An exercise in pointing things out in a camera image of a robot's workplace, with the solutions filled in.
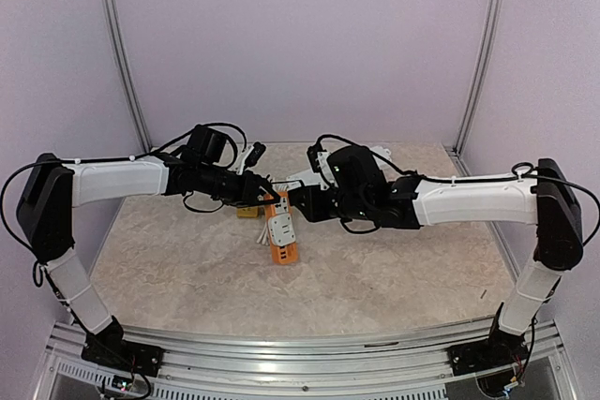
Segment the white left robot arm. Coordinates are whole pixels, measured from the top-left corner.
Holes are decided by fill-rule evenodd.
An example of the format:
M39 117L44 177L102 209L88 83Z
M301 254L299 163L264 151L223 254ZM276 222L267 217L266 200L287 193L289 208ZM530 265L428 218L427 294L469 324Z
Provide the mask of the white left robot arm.
M93 348L113 367L125 365L131 347L122 328L92 284L75 250L73 213L91 203L132 197L200 193L222 206L273 204L280 196L271 182L252 171L264 147L241 155L226 124L194 126L162 146L137 156L62 159L52 153L15 170L9 183L29 174L16 207L21 233L7 233L35 257L34 278L48 282Z

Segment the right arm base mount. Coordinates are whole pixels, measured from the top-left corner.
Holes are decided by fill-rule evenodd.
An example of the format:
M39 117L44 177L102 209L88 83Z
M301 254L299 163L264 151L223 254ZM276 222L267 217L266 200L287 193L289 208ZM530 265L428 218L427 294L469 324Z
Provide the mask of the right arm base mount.
M518 361L523 363L529 355L529 350L523 341L513 344L491 343L488 339L454 345L446 352L455 377Z

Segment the orange power strip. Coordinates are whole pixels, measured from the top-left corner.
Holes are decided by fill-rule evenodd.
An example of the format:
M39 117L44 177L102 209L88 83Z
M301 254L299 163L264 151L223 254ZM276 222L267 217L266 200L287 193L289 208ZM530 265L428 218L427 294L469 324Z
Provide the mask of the orange power strip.
M289 196L285 191L278 194L278 202L263 208L265 228L260 243L269 245L275 264L288 265L298 261L298 247Z

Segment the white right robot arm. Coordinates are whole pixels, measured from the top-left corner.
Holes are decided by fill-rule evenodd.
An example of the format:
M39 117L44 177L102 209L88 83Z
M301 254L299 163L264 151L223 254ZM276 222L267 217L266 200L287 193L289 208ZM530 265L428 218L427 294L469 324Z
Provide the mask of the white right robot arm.
M581 225L576 191L551 158L517 163L508 174L484 177L428 177L399 170L389 181L378 166L381 156L364 145L345 141L329 156L319 141L307 149L313 184L289 192L291 206L311 223L354 220L374 230L419 230L458 222L511 222L536 227L537 243L508 299L499 307L488 338L479 349L482 361L498 366L512 355L534 325L534 317L557 288L563 274L580 264L589 242Z

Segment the white plug adapter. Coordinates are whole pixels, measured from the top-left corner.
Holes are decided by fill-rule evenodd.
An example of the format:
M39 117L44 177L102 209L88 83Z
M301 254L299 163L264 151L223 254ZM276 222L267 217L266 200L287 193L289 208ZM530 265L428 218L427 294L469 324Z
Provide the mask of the white plug adapter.
M284 247L296 241L290 213L274 215L269 219L268 229L273 245Z

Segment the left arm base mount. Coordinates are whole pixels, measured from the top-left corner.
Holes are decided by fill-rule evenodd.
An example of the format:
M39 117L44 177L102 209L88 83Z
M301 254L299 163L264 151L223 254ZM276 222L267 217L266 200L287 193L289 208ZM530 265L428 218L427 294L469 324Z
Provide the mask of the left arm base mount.
M112 369L155 378L161 367L164 349L157 346L124 341L118 349L98 342L86 343L82 359Z

